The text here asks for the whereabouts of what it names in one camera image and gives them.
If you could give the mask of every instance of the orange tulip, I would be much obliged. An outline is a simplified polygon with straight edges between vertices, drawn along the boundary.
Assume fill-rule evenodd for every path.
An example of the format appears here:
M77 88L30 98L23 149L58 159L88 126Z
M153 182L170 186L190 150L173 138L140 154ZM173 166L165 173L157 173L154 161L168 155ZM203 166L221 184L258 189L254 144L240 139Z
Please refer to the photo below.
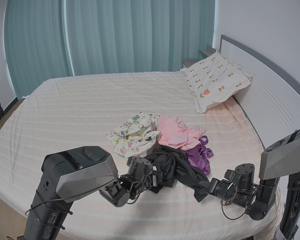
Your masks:
M206 89L206 90L203 92L204 95L207 95L207 94L209 94L209 93L210 93L210 91L209 91L208 89Z

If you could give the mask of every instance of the purple garment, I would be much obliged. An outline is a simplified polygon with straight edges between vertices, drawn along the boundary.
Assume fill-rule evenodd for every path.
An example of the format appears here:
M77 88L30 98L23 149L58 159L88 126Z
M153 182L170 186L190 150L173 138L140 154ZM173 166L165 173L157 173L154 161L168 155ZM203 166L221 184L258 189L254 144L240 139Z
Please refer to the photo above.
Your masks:
M182 150L182 152L189 155L188 160L192 166L200 168L204 174L208 176L210 174L209 159L214 156L214 154L210 148L205 146L208 143L207 136L202 136L199 141L201 145L197 145L186 151Z

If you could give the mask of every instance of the headboard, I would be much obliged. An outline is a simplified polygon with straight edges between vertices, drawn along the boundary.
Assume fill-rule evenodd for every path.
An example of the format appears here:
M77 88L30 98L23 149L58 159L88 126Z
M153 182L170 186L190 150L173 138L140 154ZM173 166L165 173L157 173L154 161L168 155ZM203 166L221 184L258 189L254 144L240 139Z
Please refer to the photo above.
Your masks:
M264 148L300 128L300 83L257 51L221 35L220 53L252 74L234 95Z

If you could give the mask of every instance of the floor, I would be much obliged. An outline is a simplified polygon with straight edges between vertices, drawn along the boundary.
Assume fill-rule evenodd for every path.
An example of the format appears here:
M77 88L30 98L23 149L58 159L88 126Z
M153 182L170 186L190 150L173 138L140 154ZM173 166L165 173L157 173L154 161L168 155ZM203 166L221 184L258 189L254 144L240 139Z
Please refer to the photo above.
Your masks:
M18 108L18 106L23 102L24 99L19 100L11 110L0 119L0 129L4 123L9 119L12 113ZM14 211L10 206L0 199L0 239L5 240L6 237L11 237L10 239L17 240L18 236L24 234L26 226L26 218ZM56 240L69 240L61 235L58 235Z

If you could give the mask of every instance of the bed sheet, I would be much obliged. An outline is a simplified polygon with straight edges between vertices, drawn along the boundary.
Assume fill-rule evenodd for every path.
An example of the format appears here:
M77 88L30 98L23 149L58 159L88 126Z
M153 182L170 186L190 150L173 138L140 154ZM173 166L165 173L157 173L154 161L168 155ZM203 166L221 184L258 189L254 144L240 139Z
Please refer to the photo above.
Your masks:
M50 79L39 86L0 130L0 197L24 216L35 195L47 154L80 146L101 146L119 170L124 157L113 152L106 133L139 112L180 116L186 125L207 129L212 177L223 179L227 169L255 164L259 183L259 139L242 109L229 98L204 114L195 109L191 91L180 72L120 73ZM220 200L207 196L198 203L193 189L176 181L158 194L142 193L133 205L115 208L99 192L75 201L60 234L71 239L243 239L257 234L270 240L282 218L280 188L276 204L260 221L248 215L231 221ZM243 209L224 208L229 217Z

